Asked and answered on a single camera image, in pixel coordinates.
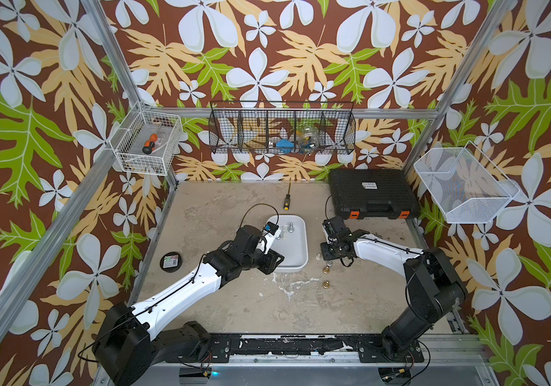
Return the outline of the white plastic storage box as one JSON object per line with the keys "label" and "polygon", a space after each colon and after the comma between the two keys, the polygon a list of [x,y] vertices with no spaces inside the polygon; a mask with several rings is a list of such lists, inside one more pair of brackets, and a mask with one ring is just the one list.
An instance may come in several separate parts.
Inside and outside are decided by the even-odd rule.
{"label": "white plastic storage box", "polygon": [[[272,250],[285,257],[275,269],[276,273],[296,273],[303,270],[309,262],[309,248],[306,223],[300,216],[271,216],[267,221],[276,223],[283,232],[283,238],[276,240]],[[288,224],[293,222],[295,231],[288,232]]]}

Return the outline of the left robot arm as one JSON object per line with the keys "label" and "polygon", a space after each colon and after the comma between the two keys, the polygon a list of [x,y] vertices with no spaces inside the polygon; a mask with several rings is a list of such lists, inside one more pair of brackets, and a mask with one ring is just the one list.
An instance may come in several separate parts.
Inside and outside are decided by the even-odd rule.
{"label": "left robot arm", "polygon": [[167,326],[204,297],[220,290],[246,270],[272,273],[284,256],[272,250],[278,225],[238,228],[235,239],[205,254],[197,268],[152,297],[132,306],[119,303],[108,310],[91,348],[115,385],[132,385],[154,364],[184,358],[203,361],[210,334],[199,323],[177,330]]}

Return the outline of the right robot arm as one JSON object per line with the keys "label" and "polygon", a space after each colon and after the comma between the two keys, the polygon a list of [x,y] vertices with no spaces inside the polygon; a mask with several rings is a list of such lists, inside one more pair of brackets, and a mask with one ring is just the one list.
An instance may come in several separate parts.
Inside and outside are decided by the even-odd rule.
{"label": "right robot arm", "polygon": [[405,279],[407,308],[383,330],[378,346],[388,360],[408,352],[420,336],[468,297],[459,274],[439,249],[404,247],[359,230],[327,236],[321,254],[327,262],[346,258],[374,262]]}

